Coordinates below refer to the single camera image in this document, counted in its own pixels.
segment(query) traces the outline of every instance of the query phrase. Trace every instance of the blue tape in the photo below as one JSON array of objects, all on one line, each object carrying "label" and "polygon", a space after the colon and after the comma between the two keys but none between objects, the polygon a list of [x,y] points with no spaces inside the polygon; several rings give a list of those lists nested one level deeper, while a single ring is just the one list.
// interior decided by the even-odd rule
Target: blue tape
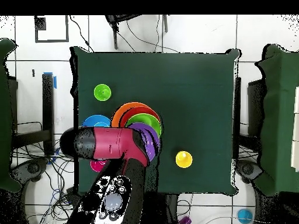
[{"label": "blue tape", "polygon": [[[44,72],[44,74],[53,75],[53,72]],[[57,88],[57,79],[56,76],[53,77],[53,87]]]},{"label": "blue tape", "polygon": [[53,86],[54,86],[55,89],[57,88],[57,84],[56,84],[56,76],[53,77]]}]

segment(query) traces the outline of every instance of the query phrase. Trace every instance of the pink cup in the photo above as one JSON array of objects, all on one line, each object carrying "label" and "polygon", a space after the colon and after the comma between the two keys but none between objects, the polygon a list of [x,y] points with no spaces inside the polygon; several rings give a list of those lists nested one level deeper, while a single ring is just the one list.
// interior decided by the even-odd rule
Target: pink cup
[{"label": "pink cup", "polygon": [[107,160],[91,160],[91,168],[95,172],[100,172],[103,169],[106,162]]}]

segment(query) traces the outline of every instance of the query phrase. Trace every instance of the green bowl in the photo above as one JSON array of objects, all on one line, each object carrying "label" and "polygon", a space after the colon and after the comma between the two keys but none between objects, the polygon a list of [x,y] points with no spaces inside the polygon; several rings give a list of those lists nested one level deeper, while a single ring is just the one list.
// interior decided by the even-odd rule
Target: green bowl
[{"label": "green bowl", "polygon": [[136,115],[132,116],[131,118],[129,118],[129,120],[126,123],[126,127],[132,123],[147,124],[155,130],[155,132],[158,134],[159,137],[161,135],[162,128],[161,128],[160,122],[153,115],[150,115],[147,113],[136,114]]},{"label": "green bowl", "polygon": [[93,91],[97,100],[104,102],[111,97],[111,89],[106,84],[99,84]]}]

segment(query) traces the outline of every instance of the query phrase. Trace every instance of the green cup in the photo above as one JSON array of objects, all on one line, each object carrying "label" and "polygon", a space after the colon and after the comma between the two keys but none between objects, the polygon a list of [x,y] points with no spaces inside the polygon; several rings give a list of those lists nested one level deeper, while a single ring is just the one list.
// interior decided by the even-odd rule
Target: green cup
[{"label": "green cup", "polygon": [[97,100],[104,102],[111,97],[111,89],[106,84],[98,84],[93,94]]}]

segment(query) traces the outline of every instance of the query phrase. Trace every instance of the black chair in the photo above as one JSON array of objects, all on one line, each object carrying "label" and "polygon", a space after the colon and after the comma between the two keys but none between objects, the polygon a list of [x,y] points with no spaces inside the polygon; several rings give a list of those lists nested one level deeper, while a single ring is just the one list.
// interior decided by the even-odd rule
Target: black chair
[{"label": "black chair", "polygon": [[[106,20],[108,21],[109,25],[112,27],[113,30],[113,38],[114,38],[114,48],[117,50],[117,32],[119,31],[118,24],[125,20],[130,20],[140,15],[105,15]],[[167,27],[167,15],[163,15],[165,32],[168,32]]]}]

